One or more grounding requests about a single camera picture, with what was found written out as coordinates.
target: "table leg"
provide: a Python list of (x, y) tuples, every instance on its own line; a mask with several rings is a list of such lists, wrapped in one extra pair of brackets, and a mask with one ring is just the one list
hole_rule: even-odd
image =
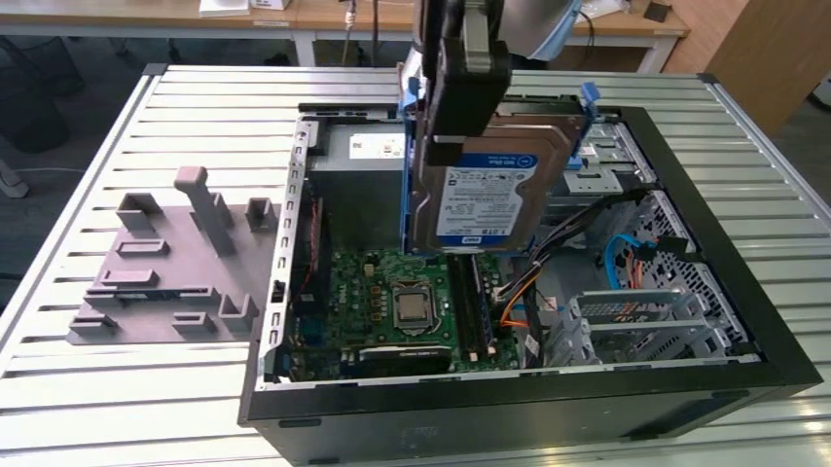
[(314, 38), (316, 38), (316, 33), (313, 31), (293, 31), (292, 32), (294, 48), (297, 49), (297, 65), (298, 66), (309, 66), (309, 67), (316, 66)]
[(652, 47), (646, 50), (644, 60), (640, 62), (637, 73), (660, 73), (676, 43), (677, 37), (674, 36), (658, 37), (654, 40)]

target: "white sticker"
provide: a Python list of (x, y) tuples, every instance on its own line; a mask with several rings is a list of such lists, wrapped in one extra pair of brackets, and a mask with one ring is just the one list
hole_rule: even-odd
[(254, 26), (260, 27), (288, 27), (288, 21), (253, 21)]
[(402, 159), (404, 133), (360, 133), (349, 137), (349, 159)]
[(521, 208), (516, 187), (534, 169), (534, 159), (528, 165), (448, 167), (436, 235), (460, 236), (465, 245), (482, 243), (482, 236), (510, 235)]
[(597, 151), (594, 151), (594, 147), (590, 144), (580, 146), (580, 156), (597, 156)]
[(540, 356), (540, 343), (530, 337), (529, 334), (524, 337), (524, 347), (534, 357)]

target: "desk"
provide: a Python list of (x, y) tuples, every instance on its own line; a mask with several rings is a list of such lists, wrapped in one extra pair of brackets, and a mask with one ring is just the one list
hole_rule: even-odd
[[(824, 384), (673, 440), (410, 459), (397, 466), (825, 465), (831, 450), (831, 213), (718, 86), (692, 75), (517, 72), (509, 93), (644, 107)], [(63, 334), (121, 224), (125, 192), (183, 203), (203, 165), (227, 204), (282, 199), (297, 103), (396, 101), (396, 71), (170, 66), (143, 76), (0, 318), (3, 467), (288, 467), (235, 425), (246, 342), (71, 346)]]
[[(358, 0), (352, 39), (370, 38), (370, 2)], [(597, 47), (645, 48), (638, 72), (657, 73), (677, 39), (689, 29), (670, 13), (664, 23), (641, 18), (646, 0), (636, 0), (636, 15), (616, 13), (594, 19)], [(251, 9), (245, 17), (198, 18), (198, 0), (3, 0), (0, 34), (162, 37), (210, 39), (290, 39), (300, 66), (314, 66), (317, 39), (344, 40), (345, 4), (336, 0), (293, 0), (284, 11)], [(412, 39), (412, 2), (378, 5), (381, 41)], [(585, 45), (588, 24), (577, 24), (568, 39)]]

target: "metal panel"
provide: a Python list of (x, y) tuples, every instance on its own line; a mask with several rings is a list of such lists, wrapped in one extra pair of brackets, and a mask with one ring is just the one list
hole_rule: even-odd
[[(213, 169), (209, 184), (225, 202), (255, 195), (280, 201), (297, 104), (392, 103), (396, 72), (174, 65), (161, 81), (153, 91), (155, 82), (142, 79), (122, 113), (123, 128), (117, 123), (83, 176), (90, 185), (81, 182), (0, 318), (0, 330), (13, 324), (0, 352), (3, 465), (286, 466), (258, 435), (234, 423), (245, 343), (74, 347), (62, 334), (114, 238), (113, 208), (122, 195), (142, 189), (162, 204), (183, 204), (181, 193), (162, 187), (179, 165), (199, 163)], [(584, 81), (598, 84), (604, 103), (645, 107), (664, 134), (674, 136), (670, 148), (831, 380), (831, 233), (813, 217), (817, 206), (800, 200), (812, 199), (804, 186), (754, 144), (760, 133), (734, 124), (741, 115), (725, 111), (694, 77), (520, 72), (512, 90), (573, 93)], [(831, 445), (817, 437), (831, 434), (829, 415), (825, 383), (676, 440), (428, 463), (518, 467), (596, 463), (601, 457), (637, 467), (718, 465), (730, 458), (729, 463), (820, 465), (829, 461)]]

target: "ram slot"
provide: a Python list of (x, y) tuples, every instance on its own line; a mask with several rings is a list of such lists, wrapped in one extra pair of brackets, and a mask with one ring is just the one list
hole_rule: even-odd
[(474, 362), (486, 355), (488, 341), (482, 326), (481, 283), (470, 255), (448, 255), (446, 271), (456, 316), (456, 333), (462, 358)]

